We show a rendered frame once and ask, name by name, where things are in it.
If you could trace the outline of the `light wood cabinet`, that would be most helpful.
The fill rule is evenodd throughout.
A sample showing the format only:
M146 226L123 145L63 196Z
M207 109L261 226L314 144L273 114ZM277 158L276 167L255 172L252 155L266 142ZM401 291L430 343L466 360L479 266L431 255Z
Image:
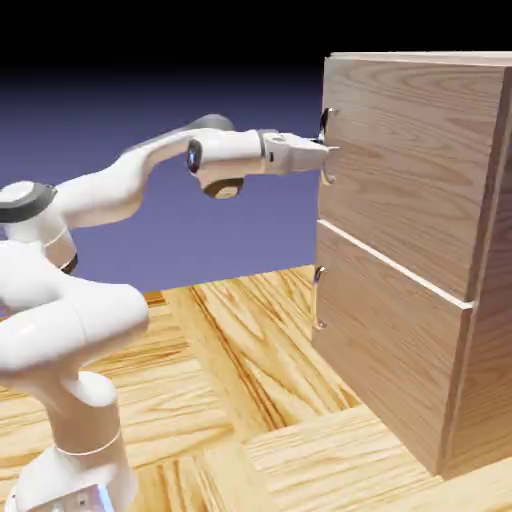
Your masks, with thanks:
M379 52L336 54L463 54L512 59L512 52ZM461 475L512 456L512 72L503 99L493 172L486 182L481 214L482 238L471 300L462 301L383 253L331 224L346 237L419 284L462 307L471 316L454 373L452 416L438 472Z

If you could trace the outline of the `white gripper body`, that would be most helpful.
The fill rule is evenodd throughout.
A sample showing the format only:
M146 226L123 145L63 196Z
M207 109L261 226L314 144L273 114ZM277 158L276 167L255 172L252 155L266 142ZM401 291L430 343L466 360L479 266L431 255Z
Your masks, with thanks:
M292 172L321 169L329 155L329 148L312 139L287 134L287 168Z

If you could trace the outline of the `large wooden cabinet door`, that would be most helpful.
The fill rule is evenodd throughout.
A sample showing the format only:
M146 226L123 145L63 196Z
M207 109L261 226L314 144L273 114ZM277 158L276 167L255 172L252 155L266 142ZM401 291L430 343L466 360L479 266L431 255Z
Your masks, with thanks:
M512 59L469 53L328 58L321 217L471 300L510 72Z

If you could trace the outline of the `long curved metal handle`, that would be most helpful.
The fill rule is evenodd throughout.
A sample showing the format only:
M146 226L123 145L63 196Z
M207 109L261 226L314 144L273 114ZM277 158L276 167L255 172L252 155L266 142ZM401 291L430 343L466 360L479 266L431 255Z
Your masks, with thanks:
M335 110L333 108L325 108L322 111L321 117L320 117L320 129L318 134L318 141L320 145L326 150L326 156L324 163L322 164L322 168L320 171L320 176L322 183L324 185L332 185L335 182L335 177L330 174L327 171L326 165L327 165L327 159L330 156L331 153L338 150L338 147L334 146L328 146L326 143L326 133L327 133L327 125L329 121L329 117L335 113Z

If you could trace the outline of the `small wooden cabinet door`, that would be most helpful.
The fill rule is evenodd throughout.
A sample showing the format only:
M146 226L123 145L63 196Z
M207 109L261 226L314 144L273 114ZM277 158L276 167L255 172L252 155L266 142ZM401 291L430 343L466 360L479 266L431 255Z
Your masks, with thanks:
M313 345L432 473L452 416L471 308L419 284L346 237L317 228Z

